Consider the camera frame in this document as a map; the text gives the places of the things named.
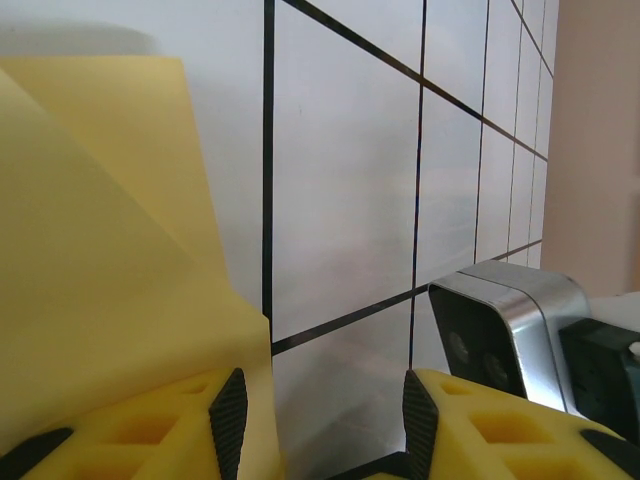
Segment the yellow foam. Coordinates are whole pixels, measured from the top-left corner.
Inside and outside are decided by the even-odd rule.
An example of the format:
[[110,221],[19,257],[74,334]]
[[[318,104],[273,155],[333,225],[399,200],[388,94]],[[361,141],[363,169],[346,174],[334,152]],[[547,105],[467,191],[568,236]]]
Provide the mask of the yellow foam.
[[231,369],[176,382],[59,426],[74,432],[25,480],[220,479],[208,408]]
[[179,59],[10,57],[0,69],[185,250],[226,275]]
[[230,287],[180,63],[0,59],[0,144],[0,452],[241,367],[240,478],[275,477],[268,322]]
[[439,411],[430,480],[626,480],[579,434],[589,420],[430,370],[416,374]]

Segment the white tiled wall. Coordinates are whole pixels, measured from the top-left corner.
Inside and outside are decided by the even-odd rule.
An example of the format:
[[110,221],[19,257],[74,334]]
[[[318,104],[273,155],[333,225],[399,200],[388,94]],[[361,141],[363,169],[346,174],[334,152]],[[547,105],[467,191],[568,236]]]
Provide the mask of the white tiled wall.
[[507,251],[513,145],[495,130],[484,129],[476,241],[479,262]]
[[411,288],[419,90],[276,5],[274,340]]
[[424,32],[422,0],[269,2],[273,58],[262,0],[5,0],[0,55],[183,59],[233,284],[273,294],[288,478],[315,480],[404,448],[411,348],[446,370],[425,293],[409,344],[413,287],[494,257],[539,267],[558,0],[429,0]]
[[480,147],[478,120],[429,90],[423,108],[419,285],[473,263]]
[[487,0],[429,0],[425,76],[482,110]]
[[287,478],[324,479],[405,446],[410,302],[273,359]]
[[509,133],[516,123],[521,25],[510,0],[489,2],[484,115]]

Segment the tile grid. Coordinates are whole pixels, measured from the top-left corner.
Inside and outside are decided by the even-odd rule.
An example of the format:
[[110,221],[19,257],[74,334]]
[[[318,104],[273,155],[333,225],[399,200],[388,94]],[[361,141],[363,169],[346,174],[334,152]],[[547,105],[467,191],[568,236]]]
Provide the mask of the tile grid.
[[[546,15],[547,15],[547,2],[545,1],[544,2],[543,13],[542,13],[542,39],[543,39],[543,41],[544,41],[544,24],[545,24]],[[542,52],[540,52],[540,62],[544,62],[544,55],[542,55]],[[547,65],[546,62],[544,64],[547,67],[547,70],[549,70],[549,73],[551,73],[551,69],[549,68],[549,65]],[[542,85],[542,68],[540,68],[539,75],[538,75],[538,108],[536,110],[536,137],[535,137],[535,144],[536,145],[538,143],[538,121],[537,121],[537,119],[538,119],[538,116],[540,115],[540,90],[541,90],[541,85]],[[536,157],[534,156],[533,157],[533,175],[531,175],[531,207],[529,208],[529,240],[531,240],[531,217],[533,216],[533,186],[534,186],[535,179],[536,179]],[[527,265],[529,265],[529,250],[527,250]]]
[[[485,90],[487,86],[487,47],[489,46],[489,9],[491,8],[491,0],[487,0],[487,23],[484,32],[484,66],[482,70],[482,110],[484,117]],[[473,263],[478,261],[478,220],[480,215],[480,178],[482,172],[482,141],[484,138],[484,122],[480,122],[480,151],[478,152],[478,186],[476,192],[476,231],[473,241]]]
[[[272,272],[273,272],[273,109],[274,109],[274,45],[275,45],[275,2],[278,0],[265,0],[265,10],[264,10],[264,109],[263,109],[263,251],[262,251],[262,311],[263,314],[268,318],[270,324],[270,330],[273,331],[273,319],[272,319],[272,297],[273,297],[273,285],[272,285]],[[311,3],[306,0],[279,0],[283,1],[293,8],[297,9],[301,13],[305,14],[309,18],[321,23],[326,28],[329,28],[334,33],[340,35],[345,40],[353,43],[354,45],[360,47],[365,50],[367,53],[373,55],[379,60],[383,61],[390,67],[396,69],[400,73],[405,76],[411,78],[416,81],[420,86],[420,98],[422,99],[423,88],[429,89],[431,92],[435,93],[442,99],[448,101],[452,105],[455,105],[465,113],[471,115],[473,118],[480,120],[481,128],[484,126],[488,126],[489,128],[495,130],[500,133],[510,141],[513,141],[514,144],[517,144],[527,150],[528,152],[534,154],[537,158],[543,161],[547,161],[546,156],[537,152],[535,148],[531,148],[529,145],[525,144],[521,140],[517,139],[514,135],[511,135],[509,132],[505,131],[503,128],[499,127],[497,124],[492,122],[491,120],[484,117],[484,108],[481,112],[477,112],[472,107],[468,106],[449,92],[445,91],[441,87],[437,86],[433,82],[424,78],[424,50],[422,51],[422,59],[420,72],[415,72],[407,65],[403,64],[399,60],[397,60],[392,55],[386,53],[379,47],[375,46],[350,28],[346,27],[344,24],[340,23],[333,17],[327,15]],[[511,0],[513,8],[515,8],[521,22],[521,29],[526,30],[527,34],[530,36],[538,54],[540,55],[541,62],[544,63],[545,67],[549,71],[551,77],[553,78],[553,73],[549,68],[549,65],[542,55],[542,51],[535,41],[531,30],[527,26],[522,13],[517,8],[514,0]],[[422,42],[424,49],[424,38],[425,38],[425,28],[426,28],[426,6],[427,0],[423,1],[423,32],[422,32]],[[489,22],[489,15],[487,12],[487,28]],[[486,74],[486,38],[485,38],[485,74]],[[420,102],[420,110],[422,110],[422,101]],[[421,130],[421,122],[419,124],[419,141],[420,138],[420,130]],[[419,172],[420,172],[420,145],[418,145],[418,157],[417,157],[417,185],[416,185],[416,215],[418,214],[418,201],[419,201]],[[414,225],[414,232],[417,232],[417,219],[416,224]],[[415,278],[416,278],[416,243],[417,237],[414,237],[414,256],[413,256],[413,272],[412,272],[412,288],[409,291],[403,292],[394,297],[388,298],[376,304],[370,305],[368,307],[362,308],[355,312],[349,313],[347,315],[343,315],[334,320],[330,320],[324,324],[318,325],[316,327],[310,328],[303,332],[299,332],[290,337],[284,338],[282,340],[273,342],[272,341],[272,355],[278,355],[285,351],[288,351],[296,346],[307,343],[315,338],[326,335],[330,332],[333,332],[337,329],[350,325],[358,320],[369,317],[375,313],[378,313],[382,310],[386,310],[387,308],[397,305],[398,303],[404,302],[406,300],[411,300],[412,302],[412,318],[411,318],[411,327],[413,327],[413,316],[414,316],[414,306],[415,306],[415,297],[422,293],[425,293],[427,290],[427,284],[416,286]],[[507,258],[510,255],[521,252],[530,247],[536,246],[541,243],[541,240],[537,240],[529,243],[528,245],[519,247],[511,252],[506,252],[504,254],[498,255],[494,257],[494,260],[502,260]],[[410,359],[409,363],[411,364],[411,349],[413,346],[413,342],[410,344]]]
[[[420,37],[420,77],[424,77],[424,57],[427,38],[427,0],[422,1],[422,36]],[[418,148],[416,153],[416,205],[413,219],[413,258],[411,264],[411,290],[416,289],[418,271],[418,221],[420,218],[420,163],[422,160],[422,113],[424,110],[424,88],[420,85],[418,95]],[[415,324],[416,296],[411,295],[411,313],[409,316],[409,368],[413,367],[413,326]]]
[[[517,5],[512,0],[513,7],[520,13]],[[518,133],[518,104],[519,102],[519,93],[520,93],[520,68],[522,65],[522,32],[523,32],[524,18],[520,22],[520,45],[518,46],[518,82],[516,84],[516,114],[513,119],[514,123],[514,132]],[[538,104],[540,103],[540,82],[538,82]],[[536,115],[536,130],[538,128],[538,116]],[[511,240],[511,211],[513,206],[513,173],[515,172],[516,167],[516,144],[513,144],[513,153],[511,157],[511,190],[509,192],[509,223],[507,226],[507,251],[509,251],[509,242]]]

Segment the rectangular hole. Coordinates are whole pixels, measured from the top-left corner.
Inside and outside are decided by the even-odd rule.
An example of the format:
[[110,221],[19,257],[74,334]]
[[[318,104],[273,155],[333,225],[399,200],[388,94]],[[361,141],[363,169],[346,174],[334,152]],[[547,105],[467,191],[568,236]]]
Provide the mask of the rectangular hole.
[[568,458],[508,458],[505,463],[517,480],[595,480],[587,469]]
[[471,390],[452,382],[442,383],[440,387],[449,395],[471,395]]
[[551,443],[553,438],[521,413],[475,413],[471,423],[487,443]]
[[157,445],[178,421],[177,416],[140,416],[123,422],[107,443]]

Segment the camera lens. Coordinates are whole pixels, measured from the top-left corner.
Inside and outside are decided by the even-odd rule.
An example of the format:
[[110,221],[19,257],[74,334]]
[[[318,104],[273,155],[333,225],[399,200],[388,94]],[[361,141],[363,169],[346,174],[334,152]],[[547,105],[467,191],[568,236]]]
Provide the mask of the camera lens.
[[484,368],[496,388],[509,390],[509,375],[498,357],[491,353],[485,353],[483,358]]
[[469,363],[469,350],[460,335],[455,332],[451,332],[449,334],[449,345],[460,361],[463,363]]

